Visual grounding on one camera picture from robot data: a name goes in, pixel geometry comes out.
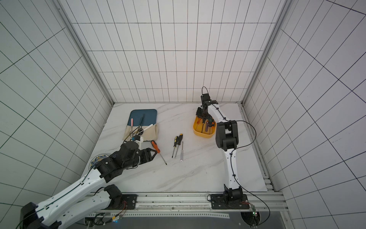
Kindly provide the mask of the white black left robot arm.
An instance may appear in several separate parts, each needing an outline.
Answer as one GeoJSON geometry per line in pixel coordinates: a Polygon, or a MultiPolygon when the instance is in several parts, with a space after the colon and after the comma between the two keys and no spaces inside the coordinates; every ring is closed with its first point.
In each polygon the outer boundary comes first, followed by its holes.
{"type": "Polygon", "coordinates": [[[113,222],[136,206],[137,195],[123,194],[112,180],[125,170],[136,169],[153,161],[160,153],[155,142],[152,148],[141,149],[136,142],[125,142],[120,149],[98,161],[75,183],[38,204],[22,207],[18,229],[66,229],[77,221],[100,210],[117,210],[113,222]]]}

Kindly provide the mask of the large orange grey screwdriver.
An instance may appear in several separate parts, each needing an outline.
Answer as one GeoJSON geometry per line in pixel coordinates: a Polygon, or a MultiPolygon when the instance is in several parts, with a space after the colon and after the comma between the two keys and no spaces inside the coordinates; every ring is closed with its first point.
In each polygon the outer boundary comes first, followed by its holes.
{"type": "Polygon", "coordinates": [[[152,144],[153,148],[155,149],[155,151],[157,151],[157,154],[159,154],[159,155],[160,155],[160,157],[162,158],[163,162],[167,165],[167,163],[166,163],[166,161],[165,161],[164,157],[161,155],[161,151],[160,151],[160,149],[159,149],[159,147],[158,147],[157,143],[153,140],[153,141],[151,141],[151,144],[152,144]]]}

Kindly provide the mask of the small clear handled screwdriver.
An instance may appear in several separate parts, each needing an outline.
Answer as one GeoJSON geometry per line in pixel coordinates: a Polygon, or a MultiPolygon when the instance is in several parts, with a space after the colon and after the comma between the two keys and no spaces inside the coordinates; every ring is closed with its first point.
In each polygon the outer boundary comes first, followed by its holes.
{"type": "Polygon", "coordinates": [[[181,146],[182,146],[182,149],[181,149],[181,153],[180,153],[180,162],[183,162],[183,160],[184,160],[184,141],[182,141],[181,146]]]}

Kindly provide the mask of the black yellow phillips screwdriver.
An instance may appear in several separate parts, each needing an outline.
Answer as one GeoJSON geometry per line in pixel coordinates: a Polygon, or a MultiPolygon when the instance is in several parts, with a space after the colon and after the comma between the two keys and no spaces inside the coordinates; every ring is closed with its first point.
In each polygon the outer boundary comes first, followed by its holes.
{"type": "Polygon", "coordinates": [[[179,136],[176,136],[175,139],[174,139],[172,158],[174,157],[174,152],[175,152],[175,149],[176,149],[177,144],[178,144],[178,139],[179,139],[179,136]]]}

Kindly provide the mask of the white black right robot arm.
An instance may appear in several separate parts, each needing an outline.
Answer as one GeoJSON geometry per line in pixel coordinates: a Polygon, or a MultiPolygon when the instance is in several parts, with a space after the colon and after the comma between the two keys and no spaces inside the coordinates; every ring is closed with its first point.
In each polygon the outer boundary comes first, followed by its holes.
{"type": "Polygon", "coordinates": [[[197,136],[210,138],[215,135],[217,147],[224,157],[225,181],[222,194],[209,194],[207,200],[215,210],[250,209],[247,195],[238,184],[236,150],[238,148],[238,124],[229,120],[220,110],[218,102],[210,99],[208,94],[201,96],[202,105],[196,111],[193,125],[197,136]]]}

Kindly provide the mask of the purple clear handled screwdriver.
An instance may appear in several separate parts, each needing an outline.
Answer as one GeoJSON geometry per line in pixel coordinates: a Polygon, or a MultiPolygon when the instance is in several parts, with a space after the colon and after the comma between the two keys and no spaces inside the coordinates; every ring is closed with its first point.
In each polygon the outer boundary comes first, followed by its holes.
{"type": "Polygon", "coordinates": [[[208,120],[206,120],[206,123],[205,123],[205,132],[207,132],[207,131],[208,131],[208,129],[209,129],[208,124],[209,124],[209,121],[208,121],[208,120]]]}

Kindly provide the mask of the black screwdriver yellow cap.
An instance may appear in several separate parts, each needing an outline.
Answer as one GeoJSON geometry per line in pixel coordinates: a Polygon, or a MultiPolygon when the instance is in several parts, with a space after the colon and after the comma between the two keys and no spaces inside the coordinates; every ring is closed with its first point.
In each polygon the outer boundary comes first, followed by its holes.
{"type": "Polygon", "coordinates": [[[176,156],[177,156],[178,149],[179,149],[179,147],[180,147],[180,145],[181,145],[182,140],[183,140],[183,134],[180,134],[180,135],[178,136],[177,151],[176,151],[176,153],[175,153],[175,157],[174,157],[174,158],[176,158],[176,156]]]}

